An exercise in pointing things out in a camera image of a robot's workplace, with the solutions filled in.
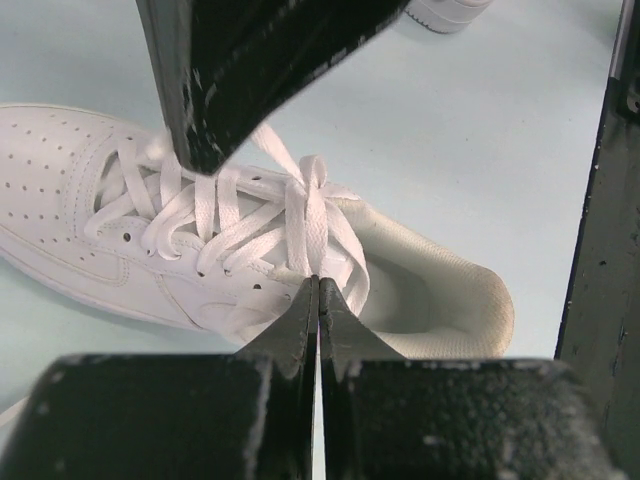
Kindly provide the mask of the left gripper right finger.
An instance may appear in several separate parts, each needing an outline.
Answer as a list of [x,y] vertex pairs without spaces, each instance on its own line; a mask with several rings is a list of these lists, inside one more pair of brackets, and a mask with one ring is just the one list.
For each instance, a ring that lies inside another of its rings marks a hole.
[[567,365],[410,360],[319,283],[330,479],[621,479]]

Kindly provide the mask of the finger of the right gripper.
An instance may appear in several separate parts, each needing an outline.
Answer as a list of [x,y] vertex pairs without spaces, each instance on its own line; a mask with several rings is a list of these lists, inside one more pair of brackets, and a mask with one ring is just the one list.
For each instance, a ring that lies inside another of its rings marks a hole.
[[179,164],[211,176],[257,126],[391,25],[403,0],[138,0]]

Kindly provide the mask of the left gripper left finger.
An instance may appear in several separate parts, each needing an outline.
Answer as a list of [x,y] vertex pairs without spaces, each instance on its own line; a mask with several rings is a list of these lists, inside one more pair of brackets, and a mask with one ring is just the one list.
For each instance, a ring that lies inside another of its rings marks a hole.
[[5,479],[308,479],[319,280],[233,354],[95,354],[39,378]]

